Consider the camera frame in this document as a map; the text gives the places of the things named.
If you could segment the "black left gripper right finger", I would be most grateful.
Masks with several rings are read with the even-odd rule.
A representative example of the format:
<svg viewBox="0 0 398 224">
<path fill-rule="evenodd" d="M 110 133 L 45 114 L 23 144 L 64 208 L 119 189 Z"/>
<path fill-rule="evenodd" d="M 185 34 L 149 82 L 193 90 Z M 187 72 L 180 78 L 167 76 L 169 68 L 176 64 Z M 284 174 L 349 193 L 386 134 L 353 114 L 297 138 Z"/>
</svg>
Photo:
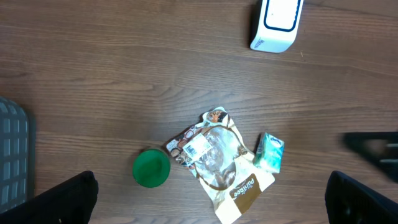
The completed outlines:
<svg viewBox="0 0 398 224">
<path fill-rule="evenodd" d="M 397 203 L 352 177 L 333 171 L 325 205 L 330 224 L 397 224 Z"/>
</svg>

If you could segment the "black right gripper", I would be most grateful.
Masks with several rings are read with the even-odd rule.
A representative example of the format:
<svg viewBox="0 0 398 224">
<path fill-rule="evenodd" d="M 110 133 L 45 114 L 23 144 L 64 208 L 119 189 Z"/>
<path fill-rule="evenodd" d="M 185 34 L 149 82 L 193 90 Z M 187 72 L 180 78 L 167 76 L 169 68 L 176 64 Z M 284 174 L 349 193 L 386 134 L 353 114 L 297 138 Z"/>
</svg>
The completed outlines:
<svg viewBox="0 0 398 224">
<path fill-rule="evenodd" d="M 344 133 L 342 141 L 348 149 L 397 182 L 397 131 Z"/>
</svg>

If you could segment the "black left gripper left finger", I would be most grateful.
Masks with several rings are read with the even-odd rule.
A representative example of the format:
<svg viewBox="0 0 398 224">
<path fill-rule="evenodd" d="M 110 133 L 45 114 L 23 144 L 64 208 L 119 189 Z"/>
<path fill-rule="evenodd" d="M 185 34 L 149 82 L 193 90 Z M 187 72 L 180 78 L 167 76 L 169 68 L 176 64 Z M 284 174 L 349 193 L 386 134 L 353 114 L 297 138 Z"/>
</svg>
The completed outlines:
<svg viewBox="0 0 398 224">
<path fill-rule="evenodd" d="M 1 224 L 87 224 L 98 199 L 98 181 L 86 170 L 1 214 Z"/>
</svg>

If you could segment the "green lid jar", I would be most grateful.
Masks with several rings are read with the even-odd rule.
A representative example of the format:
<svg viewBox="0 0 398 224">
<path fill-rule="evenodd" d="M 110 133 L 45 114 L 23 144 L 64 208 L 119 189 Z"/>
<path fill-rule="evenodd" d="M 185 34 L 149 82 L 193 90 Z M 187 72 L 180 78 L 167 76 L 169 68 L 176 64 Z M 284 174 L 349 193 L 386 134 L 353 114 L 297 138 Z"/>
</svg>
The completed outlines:
<svg viewBox="0 0 398 224">
<path fill-rule="evenodd" d="M 146 188 L 162 185 L 170 174 L 168 155 L 161 149 L 143 150 L 134 160 L 132 175 L 135 181 Z"/>
</svg>

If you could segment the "small teal tissue pack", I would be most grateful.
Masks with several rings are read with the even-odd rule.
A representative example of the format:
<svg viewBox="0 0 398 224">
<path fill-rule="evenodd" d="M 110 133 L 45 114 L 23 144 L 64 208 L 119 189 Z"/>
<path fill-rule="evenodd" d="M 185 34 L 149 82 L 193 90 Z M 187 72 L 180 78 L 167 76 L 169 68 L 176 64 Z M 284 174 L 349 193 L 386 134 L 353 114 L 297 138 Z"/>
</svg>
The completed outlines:
<svg viewBox="0 0 398 224">
<path fill-rule="evenodd" d="M 254 165 L 273 174 L 279 174 L 284 153 L 284 142 L 275 136 L 264 133 L 257 147 Z"/>
</svg>

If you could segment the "beige brown snack pouch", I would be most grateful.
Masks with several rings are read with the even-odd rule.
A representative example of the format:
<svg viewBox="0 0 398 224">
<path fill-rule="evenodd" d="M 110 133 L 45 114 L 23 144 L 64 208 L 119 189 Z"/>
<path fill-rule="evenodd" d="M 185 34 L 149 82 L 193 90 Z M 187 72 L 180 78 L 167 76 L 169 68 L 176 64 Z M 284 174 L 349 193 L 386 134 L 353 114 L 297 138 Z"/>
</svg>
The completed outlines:
<svg viewBox="0 0 398 224">
<path fill-rule="evenodd" d="M 166 148 L 199 180 L 222 224 L 235 222 L 275 181 L 254 165 L 254 153 L 222 106 L 203 113 L 201 122 L 171 139 Z"/>
</svg>

